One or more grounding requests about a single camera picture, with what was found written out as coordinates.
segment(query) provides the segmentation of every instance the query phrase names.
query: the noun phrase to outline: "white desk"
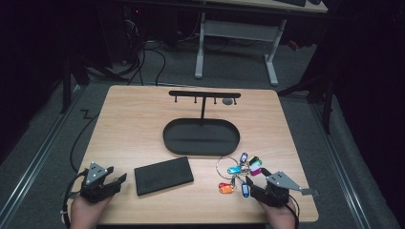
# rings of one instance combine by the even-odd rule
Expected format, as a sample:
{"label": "white desk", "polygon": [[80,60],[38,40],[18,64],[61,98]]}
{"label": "white desk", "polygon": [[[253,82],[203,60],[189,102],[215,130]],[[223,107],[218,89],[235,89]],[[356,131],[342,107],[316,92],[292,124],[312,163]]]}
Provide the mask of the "white desk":
{"label": "white desk", "polygon": [[[325,13],[328,11],[327,7],[322,2],[318,6],[315,6],[307,1],[305,7],[297,7],[274,0],[207,0],[205,2],[247,5],[251,7],[273,8],[276,10],[296,10],[311,13]],[[203,43],[204,37],[206,35],[242,38],[272,42],[272,46],[270,47],[268,54],[265,55],[265,63],[271,85],[277,86],[278,80],[274,71],[273,58],[280,43],[280,39],[283,35],[286,23],[287,20],[284,19],[281,20],[279,26],[269,27],[244,23],[205,20],[205,13],[203,12],[200,29],[200,46],[197,53],[195,77],[199,79],[203,78]]]}

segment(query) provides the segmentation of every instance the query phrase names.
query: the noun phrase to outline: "human hand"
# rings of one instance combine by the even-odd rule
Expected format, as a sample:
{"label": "human hand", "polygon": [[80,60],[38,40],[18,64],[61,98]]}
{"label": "human hand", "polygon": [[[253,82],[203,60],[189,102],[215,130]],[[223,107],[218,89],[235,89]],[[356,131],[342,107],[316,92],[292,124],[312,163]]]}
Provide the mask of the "human hand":
{"label": "human hand", "polygon": [[104,209],[110,203],[113,196],[97,203],[91,203],[77,195],[71,207],[71,228],[92,229],[99,222]]}
{"label": "human hand", "polygon": [[[286,206],[281,208],[270,207],[265,203],[259,201],[260,206],[265,210],[266,217],[270,225],[274,229],[294,229],[295,228],[295,216],[289,211]],[[295,205],[291,198],[288,200],[287,205],[296,214]]]}

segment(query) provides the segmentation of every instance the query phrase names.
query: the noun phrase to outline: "key ring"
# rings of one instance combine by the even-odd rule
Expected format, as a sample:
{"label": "key ring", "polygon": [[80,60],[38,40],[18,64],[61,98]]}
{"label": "key ring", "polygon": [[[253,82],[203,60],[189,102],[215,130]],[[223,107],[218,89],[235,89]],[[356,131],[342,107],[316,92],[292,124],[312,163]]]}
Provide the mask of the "key ring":
{"label": "key ring", "polygon": [[221,174],[220,171],[219,171],[219,169],[218,169],[218,167],[219,167],[219,165],[220,165],[220,161],[221,161],[223,158],[232,159],[233,161],[235,161],[236,165],[238,165],[239,163],[238,163],[238,161],[237,161],[235,158],[233,158],[233,157],[231,157],[231,156],[222,156],[221,158],[219,158],[219,159],[217,160],[217,164],[216,164],[215,168],[217,169],[218,175],[219,175],[220,177],[224,178],[224,179],[233,179],[235,176],[232,175],[231,177],[226,177],[226,176],[224,176],[223,174]]}

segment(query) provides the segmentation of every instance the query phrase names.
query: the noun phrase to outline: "orange key tag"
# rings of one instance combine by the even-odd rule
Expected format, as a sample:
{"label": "orange key tag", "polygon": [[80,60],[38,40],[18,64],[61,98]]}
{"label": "orange key tag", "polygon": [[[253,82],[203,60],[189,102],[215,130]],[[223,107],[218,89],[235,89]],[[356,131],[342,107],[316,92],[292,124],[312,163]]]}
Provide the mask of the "orange key tag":
{"label": "orange key tag", "polygon": [[233,192],[233,188],[231,185],[226,185],[220,188],[220,193],[222,194],[230,194]]}

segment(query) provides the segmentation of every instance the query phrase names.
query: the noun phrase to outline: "black cable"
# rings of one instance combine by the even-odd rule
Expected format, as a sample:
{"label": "black cable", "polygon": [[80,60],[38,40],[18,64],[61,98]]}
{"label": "black cable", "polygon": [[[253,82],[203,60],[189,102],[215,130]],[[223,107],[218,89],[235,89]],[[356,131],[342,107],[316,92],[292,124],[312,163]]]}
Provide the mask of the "black cable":
{"label": "black cable", "polygon": [[[138,43],[138,44],[136,44],[136,45],[134,45],[132,48],[131,48],[131,50],[130,50],[130,54],[129,54],[129,61],[132,61],[131,59],[132,59],[132,55],[133,55],[133,53],[138,53],[138,51],[139,51],[139,48],[141,48],[141,45],[144,45],[144,43],[142,42],[142,43]],[[119,73],[115,73],[115,75],[117,75],[117,76],[123,76],[123,75],[125,75],[125,74],[127,74],[127,73],[130,73],[130,72],[133,72],[136,68],[138,68],[139,67],[139,59],[138,59],[138,56],[137,55],[135,55],[135,59],[133,60],[133,64],[131,64],[131,66],[128,68],[128,69],[126,69],[126,70],[123,70],[122,72],[119,72]],[[86,68],[86,71],[87,71],[87,73],[88,74],[90,74],[90,75],[92,75],[92,76],[95,76],[95,77],[105,77],[106,75],[105,74],[103,74],[103,73],[95,73],[94,71],[91,71],[90,69],[88,69],[88,68]]]}
{"label": "black cable", "polygon": [[[213,38],[213,37],[210,37],[211,39],[206,39],[206,44],[204,44],[204,48],[207,50],[207,51],[211,51],[211,52],[220,52],[220,51],[222,51],[223,49],[225,49],[226,47],[227,47],[227,45],[228,45],[228,39],[226,39],[225,37],[215,37],[215,38]],[[216,49],[216,50],[212,50],[212,49],[209,49],[208,47],[207,47],[207,45],[212,45],[212,44],[208,44],[208,42],[209,41],[218,41],[218,40],[224,40],[224,45],[222,46],[222,47],[220,47],[220,48],[218,48],[218,49]]]}
{"label": "black cable", "polygon": [[69,198],[71,198],[72,196],[74,196],[74,195],[76,195],[76,194],[78,194],[78,193],[80,193],[80,191],[77,191],[77,192],[71,192],[71,193],[69,194]]}
{"label": "black cable", "polygon": [[294,220],[295,220],[295,229],[298,229],[298,226],[300,224],[300,206],[298,205],[297,200],[295,200],[294,197],[292,197],[291,195],[289,195],[295,202],[295,204],[297,205],[297,214],[294,212],[294,210],[292,210],[292,208],[290,206],[288,206],[288,204],[284,204],[285,207],[287,207],[287,209],[289,209],[289,211],[292,213],[292,215],[294,216]]}
{"label": "black cable", "polygon": [[72,190],[72,187],[74,186],[75,181],[76,181],[79,177],[86,176],[88,172],[89,172],[89,170],[88,170],[88,169],[85,169],[83,172],[81,172],[80,174],[76,175],[76,176],[71,180],[71,182],[70,182],[69,185],[68,185],[68,188],[66,189],[65,197],[64,197],[64,199],[63,199],[62,211],[60,211],[60,213],[61,213],[62,216],[63,216],[63,220],[65,221],[65,226],[66,226],[66,228],[71,228],[71,221],[70,221],[70,219],[69,219],[69,212],[68,212],[68,200],[69,200],[69,197],[71,196],[70,191]]}
{"label": "black cable", "polygon": [[131,78],[128,80],[127,85],[130,85],[130,84],[131,84],[131,82],[132,82],[132,80],[134,79],[134,77],[137,75],[137,73],[138,73],[138,72],[140,71],[140,69],[142,68],[143,63],[145,63],[145,43],[143,43],[143,46],[142,46],[142,55],[143,55],[142,61],[140,62],[140,65],[139,65],[137,71],[136,71],[136,72],[131,76]]}
{"label": "black cable", "polygon": [[140,85],[143,86],[142,72],[140,69],[139,69],[139,79],[140,79]]}
{"label": "black cable", "polygon": [[178,41],[177,44],[179,46],[182,46],[182,47],[185,47],[185,48],[194,48],[194,47],[197,47],[200,44],[199,41],[194,41],[193,42],[193,40],[195,40],[196,38],[199,38],[199,36],[194,36],[194,37],[188,38],[187,40]]}
{"label": "black cable", "polygon": [[163,66],[161,67],[160,72],[158,73],[158,75],[156,76],[156,79],[155,79],[155,86],[158,87],[158,79],[160,77],[161,72],[163,72],[164,67],[166,66],[166,58],[164,57],[164,55],[161,52],[158,52],[158,51],[155,51],[155,50],[148,50],[148,51],[155,52],[155,53],[161,55],[161,57],[163,57]]}
{"label": "black cable", "polygon": [[96,114],[96,115],[86,124],[86,126],[83,127],[83,129],[80,131],[80,133],[78,134],[77,138],[75,139],[74,145],[72,146],[71,154],[70,154],[70,156],[69,156],[69,160],[71,161],[72,169],[74,169],[74,171],[75,171],[76,173],[78,173],[78,169],[75,168],[75,166],[74,166],[74,161],[73,161],[73,154],[74,154],[74,150],[75,150],[75,145],[77,144],[78,140],[80,139],[81,135],[83,135],[83,133],[84,133],[84,131],[87,129],[87,127],[98,117],[98,115],[99,115],[99,114]]}
{"label": "black cable", "polygon": [[202,17],[202,14],[201,13],[199,13],[199,17],[197,18],[197,22],[196,22],[196,26],[194,27],[194,30],[190,33],[190,35],[188,35],[186,38],[184,38],[184,39],[182,39],[182,40],[178,40],[178,44],[179,45],[181,45],[182,46],[182,44],[181,44],[181,42],[184,42],[184,41],[188,41],[188,40],[192,40],[192,39],[195,39],[196,37],[200,37],[199,35],[195,35],[195,33],[196,33],[196,31],[197,31],[197,28],[199,27],[199,25],[200,25],[200,19],[201,19],[201,17]]}
{"label": "black cable", "polygon": [[240,42],[236,42],[235,39],[228,39],[228,42],[229,42],[229,44],[243,46],[243,47],[258,46],[258,45],[264,43],[264,41],[255,40],[255,41],[250,41],[251,42],[250,44],[243,44]]}
{"label": "black cable", "polygon": [[292,195],[289,195],[289,196],[292,198],[292,200],[294,200],[295,205],[297,206],[297,217],[300,218],[300,205],[298,204],[297,200]]}

